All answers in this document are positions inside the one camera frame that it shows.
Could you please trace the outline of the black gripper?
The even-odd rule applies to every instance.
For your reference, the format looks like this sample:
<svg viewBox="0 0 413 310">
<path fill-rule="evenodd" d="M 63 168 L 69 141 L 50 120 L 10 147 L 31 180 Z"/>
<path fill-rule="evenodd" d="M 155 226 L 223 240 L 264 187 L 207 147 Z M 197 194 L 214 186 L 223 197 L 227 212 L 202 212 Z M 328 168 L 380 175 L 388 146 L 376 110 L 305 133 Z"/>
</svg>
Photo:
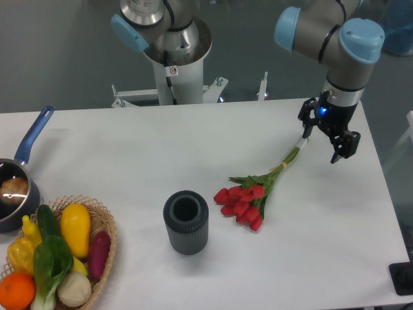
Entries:
<svg viewBox="0 0 413 310">
<path fill-rule="evenodd" d="M 324 91 L 320 94 L 318 101 L 316 98 L 304 101 L 297 117 L 298 120 L 302 121 L 303 139 L 307 139 L 311 135 L 316 124 L 321 131 L 331 137 L 330 142 L 333 145 L 334 153 L 330 162 L 334 164 L 341 158 L 347 159 L 356 153 L 361 134 L 348 129 L 348 123 L 358 104 L 340 107 L 329 102 L 329 95 L 329 91 Z M 315 117 L 312 118 L 311 112 L 313 111 Z"/>
</svg>

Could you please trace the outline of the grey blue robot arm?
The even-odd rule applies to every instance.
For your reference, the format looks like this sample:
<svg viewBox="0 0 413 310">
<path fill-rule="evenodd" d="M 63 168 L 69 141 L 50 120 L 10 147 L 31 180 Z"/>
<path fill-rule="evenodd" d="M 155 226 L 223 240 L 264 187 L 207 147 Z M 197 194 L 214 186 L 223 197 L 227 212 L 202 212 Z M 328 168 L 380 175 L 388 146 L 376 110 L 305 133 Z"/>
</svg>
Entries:
<svg viewBox="0 0 413 310">
<path fill-rule="evenodd" d="M 317 99 L 304 102 L 298 118 L 303 137 L 314 127 L 330 139 L 332 161 L 356 153 L 360 134 L 348 124 L 378 61 L 383 29 L 353 17 L 359 1 L 314 1 L 309 7 L 286 8 L 277 20 L 275 42 L 327 67 Z M 212 46 L 207 25 L 194 15 L 192 1 L 121 1 L 111 19 L 116 36 L 153 64 L 161 105 L 211 103 L 216 85 L 205 89 L 203 60 Z"/>
</svg>

